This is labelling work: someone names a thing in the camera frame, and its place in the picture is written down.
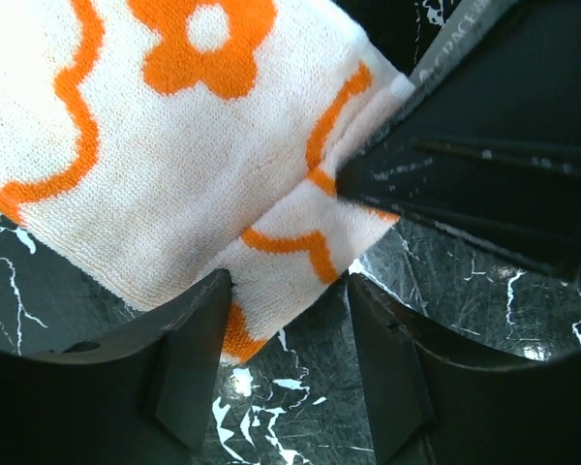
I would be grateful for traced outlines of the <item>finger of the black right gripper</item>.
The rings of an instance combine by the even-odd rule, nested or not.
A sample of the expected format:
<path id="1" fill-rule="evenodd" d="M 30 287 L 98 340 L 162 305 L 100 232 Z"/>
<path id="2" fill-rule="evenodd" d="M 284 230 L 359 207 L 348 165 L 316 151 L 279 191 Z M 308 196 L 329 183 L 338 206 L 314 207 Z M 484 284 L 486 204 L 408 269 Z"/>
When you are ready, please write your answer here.
<path id="1" fill-rule="evenodd" d="M 581 278 L 581 176 L 496 162 L 347 163 L 338 194 L 460 238 L 512 264 Z"/>
<path id="2" fill-rule="evenodd" d="M 366 149 L 375 165 L 581 165 L 581 1 L 520 1 Z"/>

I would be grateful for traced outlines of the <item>orange white towel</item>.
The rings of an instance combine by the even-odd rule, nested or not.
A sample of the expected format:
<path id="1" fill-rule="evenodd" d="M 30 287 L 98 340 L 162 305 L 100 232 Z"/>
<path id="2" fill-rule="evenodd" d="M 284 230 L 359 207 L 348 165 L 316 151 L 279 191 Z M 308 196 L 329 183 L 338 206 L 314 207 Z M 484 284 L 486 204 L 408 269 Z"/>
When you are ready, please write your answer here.
<path id="1" fill-rule="evenodd" d="M 0 1 L 0 212 L 138 310 L 229 271 L 229 363 L 395 223 L 335 174 L 413 84 L 330 1 Z"/>

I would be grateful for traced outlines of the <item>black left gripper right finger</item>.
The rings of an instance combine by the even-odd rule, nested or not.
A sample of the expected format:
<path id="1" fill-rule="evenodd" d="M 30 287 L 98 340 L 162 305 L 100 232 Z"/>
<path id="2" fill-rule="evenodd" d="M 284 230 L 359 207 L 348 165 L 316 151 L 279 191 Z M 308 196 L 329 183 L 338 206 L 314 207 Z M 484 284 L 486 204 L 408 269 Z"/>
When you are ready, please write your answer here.
<path id="1" fill-rule="evenodd" d="M 381 464 L 581 464 L 581 349 L 547 361 L 468 339 L 360 274 L 347 296 Z"/>

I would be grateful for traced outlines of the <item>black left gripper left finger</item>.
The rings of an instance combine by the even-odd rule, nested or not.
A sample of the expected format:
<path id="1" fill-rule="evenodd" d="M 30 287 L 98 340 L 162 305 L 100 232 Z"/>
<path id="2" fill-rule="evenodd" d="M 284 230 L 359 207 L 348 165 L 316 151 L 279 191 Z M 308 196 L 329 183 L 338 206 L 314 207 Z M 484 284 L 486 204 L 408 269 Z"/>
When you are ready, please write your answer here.
<path id="1" fill-rule="evenodd" d="M 202 450 L 231 301 L 216 270 L 62 352 L 0 351 L 0 464 L 187 464 Z"/>

